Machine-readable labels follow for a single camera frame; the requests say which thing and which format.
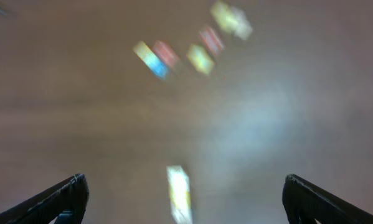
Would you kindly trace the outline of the blue X wooden block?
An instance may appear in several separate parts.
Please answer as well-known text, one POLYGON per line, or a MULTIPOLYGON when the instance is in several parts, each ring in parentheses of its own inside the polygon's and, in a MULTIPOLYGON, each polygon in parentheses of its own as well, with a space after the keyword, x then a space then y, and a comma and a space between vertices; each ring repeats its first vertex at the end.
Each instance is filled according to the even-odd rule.
POLYGON ((145 63, 159 79, 164 80, 167 78, 169 72, 167 65, 162 62, 154 53, 149 53, 146 55, 145 63))

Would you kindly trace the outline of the red M wooden block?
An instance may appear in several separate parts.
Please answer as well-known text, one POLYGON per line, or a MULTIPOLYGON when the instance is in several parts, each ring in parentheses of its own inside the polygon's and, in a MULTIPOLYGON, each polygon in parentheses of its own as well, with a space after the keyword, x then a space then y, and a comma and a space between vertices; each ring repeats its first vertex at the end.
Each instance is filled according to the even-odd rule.
POLYGON ((153 51, 170 68, 174 68, 180 61, 175 51, 161 40, 157 40, 154 43, 153 51))

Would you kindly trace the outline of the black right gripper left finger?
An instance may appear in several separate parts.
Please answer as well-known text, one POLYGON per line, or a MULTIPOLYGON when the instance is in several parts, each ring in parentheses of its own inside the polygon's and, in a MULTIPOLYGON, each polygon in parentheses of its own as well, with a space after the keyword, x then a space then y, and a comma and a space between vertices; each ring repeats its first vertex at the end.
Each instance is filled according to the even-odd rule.
POLYGON ((81 224, 88 198, 86 177, 75 174, 0 213, 0 224, 81 224))

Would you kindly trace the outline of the yellow block beside M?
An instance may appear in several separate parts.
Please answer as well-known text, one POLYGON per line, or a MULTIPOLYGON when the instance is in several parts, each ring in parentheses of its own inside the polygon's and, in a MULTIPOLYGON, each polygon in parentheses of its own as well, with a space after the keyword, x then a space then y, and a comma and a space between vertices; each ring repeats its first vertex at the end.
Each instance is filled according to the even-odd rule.
POLYGON ((133 51, 143 61, 147 60, 152 54, 151 49, 143 41, 139 41, 133 47, 133 51))

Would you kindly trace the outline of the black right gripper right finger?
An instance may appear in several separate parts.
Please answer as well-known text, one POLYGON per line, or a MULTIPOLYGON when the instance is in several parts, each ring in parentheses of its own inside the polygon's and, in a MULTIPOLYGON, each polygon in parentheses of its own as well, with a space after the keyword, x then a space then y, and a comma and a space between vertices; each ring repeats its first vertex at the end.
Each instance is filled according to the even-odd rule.
POLYGON ((295 174, 288 174, 282 203, 293 224, 373 224, 373 215, 295 174))

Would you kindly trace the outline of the plain cream wooden block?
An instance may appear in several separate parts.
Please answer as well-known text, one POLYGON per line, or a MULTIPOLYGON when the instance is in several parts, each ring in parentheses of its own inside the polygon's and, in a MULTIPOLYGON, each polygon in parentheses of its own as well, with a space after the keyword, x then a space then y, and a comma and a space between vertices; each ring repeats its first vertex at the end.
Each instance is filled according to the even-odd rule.
POLYGON ((242 40, 247 40, 253 33, 253 27, 251 26, 246 14, 239 8, 232 6, 231 10, 236 20, 234 34, 242 40))

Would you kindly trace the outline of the yellow top wooden block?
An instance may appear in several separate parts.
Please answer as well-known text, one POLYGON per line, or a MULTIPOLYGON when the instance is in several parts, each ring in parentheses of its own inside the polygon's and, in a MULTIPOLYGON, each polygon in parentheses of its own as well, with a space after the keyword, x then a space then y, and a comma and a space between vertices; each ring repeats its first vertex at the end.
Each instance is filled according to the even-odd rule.
POLYGON ((212 5, 210 13, 222 31, 228 34, 233 34, 235 32, 237 20, 226 2, 216 1, 212 5))

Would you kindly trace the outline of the yellow wooden block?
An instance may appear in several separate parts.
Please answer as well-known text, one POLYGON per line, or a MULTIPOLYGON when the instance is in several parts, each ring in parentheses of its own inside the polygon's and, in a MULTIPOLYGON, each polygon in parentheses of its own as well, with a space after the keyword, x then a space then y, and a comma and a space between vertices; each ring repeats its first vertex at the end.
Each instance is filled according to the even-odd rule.
POLYGON ((215 63, 200 45, 191 44, 187 51, 187 58, 192 66, 200 73, 209 76, 215 63))
POLYGON ((237 20, 226 2, 216 1, 212 5, 210 13, 222 31, 228 34, 233 34, 235 32, 237 20))

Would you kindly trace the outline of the fish picture wooden block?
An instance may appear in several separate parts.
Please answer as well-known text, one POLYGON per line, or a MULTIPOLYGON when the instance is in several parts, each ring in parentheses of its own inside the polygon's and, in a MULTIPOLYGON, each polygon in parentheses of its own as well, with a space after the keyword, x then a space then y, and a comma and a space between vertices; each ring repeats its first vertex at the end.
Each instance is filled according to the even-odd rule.
POLYGON ((171 215, 177 224, 193 224, 189 176, 181 166, 167 166, 171 215))

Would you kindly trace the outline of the red top wooden block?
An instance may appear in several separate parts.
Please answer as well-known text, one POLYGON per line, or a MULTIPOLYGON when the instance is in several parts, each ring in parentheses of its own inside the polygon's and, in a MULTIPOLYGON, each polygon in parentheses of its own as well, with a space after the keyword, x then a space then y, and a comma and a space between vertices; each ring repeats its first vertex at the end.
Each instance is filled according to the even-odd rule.
POLYGON ((218 57, 225 49, 225 45, 220 35, 211 26, 205 26, 199 31, 199 37, 210 53, 218 57))

